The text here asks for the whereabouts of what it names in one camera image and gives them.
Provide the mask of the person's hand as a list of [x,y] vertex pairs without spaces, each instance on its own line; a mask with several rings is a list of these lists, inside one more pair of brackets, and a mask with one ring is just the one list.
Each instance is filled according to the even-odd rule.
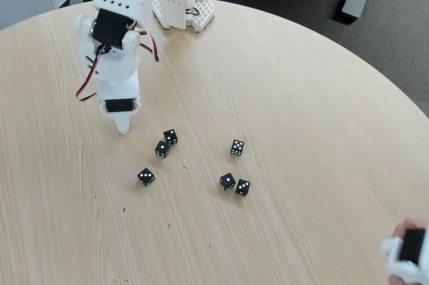
[[[406,219],[402,223],[398,224],[393,230],[391,237],[403,238],[407,229],[425,229],[428,226],[428,222],[419,221],[415,219]],[[406,283],[395,275],[390,275],[388,278],[389,285],[406,285]]]

